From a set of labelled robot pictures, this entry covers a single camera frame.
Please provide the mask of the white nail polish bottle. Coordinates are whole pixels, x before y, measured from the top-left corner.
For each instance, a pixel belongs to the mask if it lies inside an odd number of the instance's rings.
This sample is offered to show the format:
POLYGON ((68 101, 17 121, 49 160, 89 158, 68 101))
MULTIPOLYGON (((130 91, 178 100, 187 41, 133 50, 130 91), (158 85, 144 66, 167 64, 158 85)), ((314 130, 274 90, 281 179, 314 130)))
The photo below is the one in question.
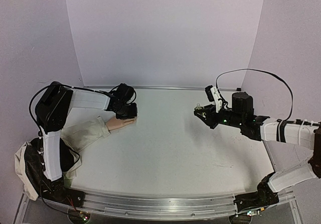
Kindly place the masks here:
POLYGON ((195 110, 202 110, 202 109, 204 109, 204 107, 201 106, 200 103, 197 103, 197 105, 196 105, 196 107, 195 107, 195 110))

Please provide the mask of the mannequin hand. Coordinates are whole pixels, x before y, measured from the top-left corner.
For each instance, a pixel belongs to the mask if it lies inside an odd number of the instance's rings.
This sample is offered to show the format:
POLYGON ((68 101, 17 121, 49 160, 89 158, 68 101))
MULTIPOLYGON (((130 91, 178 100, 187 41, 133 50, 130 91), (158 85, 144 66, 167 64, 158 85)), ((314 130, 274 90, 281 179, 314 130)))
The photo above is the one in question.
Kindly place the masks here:
POLYGON ((133 124, 135 122, 136 122, 136 118, 121 120, 121 119, 117 119, 116 117, 113 117, 113 118, 109 119, 105 123, 105 125, 109 131, 114 131, 114 130, 121 129, 125 126, 128 126, 130 124, 133 124))

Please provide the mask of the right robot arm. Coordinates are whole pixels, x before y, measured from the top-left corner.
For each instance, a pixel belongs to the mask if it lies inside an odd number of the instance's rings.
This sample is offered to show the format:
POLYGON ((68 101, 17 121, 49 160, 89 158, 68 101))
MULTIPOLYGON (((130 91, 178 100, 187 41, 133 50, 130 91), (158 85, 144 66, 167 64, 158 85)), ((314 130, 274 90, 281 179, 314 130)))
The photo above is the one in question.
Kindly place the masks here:
POLYGON ((197 105, 194 115, 209 128, 218 125, 238 128, 240 133, 254 141, 279 142, 293 144, 312 150, 307 160, 287 170, 273 173, 258 185, 258 190, 267 193, 294 186, 309 179, 320 178, 320 124, 302 120, 277 120, 269 116, 254 114, 253 98, 246 92, 232 94, 232 106, 226 107, 226 101, 217 89, 207 91, 211 104, 197 105))

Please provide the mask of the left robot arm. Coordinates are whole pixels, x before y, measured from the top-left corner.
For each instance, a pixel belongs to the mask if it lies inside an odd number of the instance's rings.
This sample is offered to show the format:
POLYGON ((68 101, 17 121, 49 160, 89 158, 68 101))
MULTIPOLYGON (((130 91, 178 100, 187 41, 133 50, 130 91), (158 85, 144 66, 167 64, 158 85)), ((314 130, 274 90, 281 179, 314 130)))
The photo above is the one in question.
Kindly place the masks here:
POLYGON ((39 90, 42 94, 30 115, 43 140, 44 176, 56 181, 63 176, 60 166, 60 135, 73 108, 90 108, 115 113, 119 120, 137 117, 137 94, 125 83, 110 91, 65 85, 57 81, 39 90))

